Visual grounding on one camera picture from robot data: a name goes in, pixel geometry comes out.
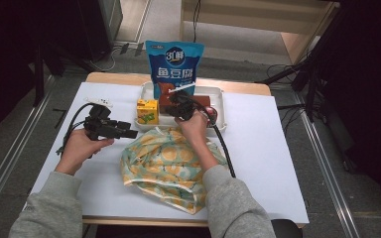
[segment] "gray floor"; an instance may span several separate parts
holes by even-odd
[[[145,36],[151,36],[149,28],[148,25],[143,28],[141,42],[145,39]],[[270,64],[286,64],[288,59],[285,59],[285,55],[279,53],[282,50],[279,42],[269,40],[264,42],[277,45],[274,50],[270,50],[271,55],[275,51],[274,57],[269,58],[261,49],[259,54],[253,55],[246,54],[246,50],[240,48],[233,49],[233,51],[240,52],[242,57],[230,60],[229,53],[224,53],[224,49],[218,47],[216,50],[212,46],[227,47],[232,45],[206,42],[213,54],[204,55],[197,75],[240,81],[267,78],[267,69]],[[116,54],[114,58],[116,65],[110,72],[148,73],[149,71],[146,53],[137,52],[134,46],[131,46],[126,54]],[[101,67],[110,67],[112,61],[107,58],[107,60],[96,62],[96,64]],[[66,62],[66,68],[67,71],[63,74],[63,77],[56,78],[55,88],[52,90],[43,115],[22,150],[13,172],[0,192],[0,237],[7,236],[11,224],[21,211],[29,190],[33,186],[59,131],[56,125],[61,118],[61,113],[54,109],[68,110],[80,83],[86,79],[86,73],[68,61]],[[282,69],[282,66],[274,66],[270,68],[269,74],[275,74]],[[288,85],[274,83],[271,88],[278,105],[288,105],[296,102],[295,93],[289,89]],[[33,101],[34,91],[26,95],[18,103],[14,111],[0,124],[0,165],[16,139],[17,133],[26,121],[32,109]],[[381,237],[381,192],[379,185],[368,176],[348,173],[342,165],[342,156],[334,144],[327,127],[319,120],[316,120],[315,127],[342,193],[347,200],[360,236]],[[301,118],[290,124],[286,138],[310,219],[310,224],[304,228],[305,237],[349,237],[344,233],[335,205],[329,194],[329,189],[320,170],[317,155]],[[92,227],[87,237],[93,237],[94,232],[95,227]]]

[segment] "gray sleeve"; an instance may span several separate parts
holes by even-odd
[[[51,172],[42,190],[27,198],[9,237],[80,237],[82,210],[76,199],[79,186],[78,178]]]
[[[252,197],[246,184],[232,178],[223,166],[206,171],[203,184],[212,237],[275,237],[265,209]]]

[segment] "white tray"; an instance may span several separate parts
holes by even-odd
[[[216,125],[221,133],[227,127],[222,93],[223,91],[219,87],[196,86],[194,89],[194,95],[209,96],[211,107],[213,107],[218,113]],[[142,85],[140,98],[145,100],[154,99],[153,82],[146,82]],[[175,118],[166,114],[159,114],[159,125],[141,124],[138,122],[137,115],[135,115],[135,125],[142,131],[149,131],[155,127],[166,129],[169,127],[178,126],[178,124],[175,122]],[[206,128],[206,136],[216,136],[215,130],[213,128]]]

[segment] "yellow juice box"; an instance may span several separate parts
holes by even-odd
[[[159,124],[159,103],[157,100],[138,99],[137,117],[139,124]]]

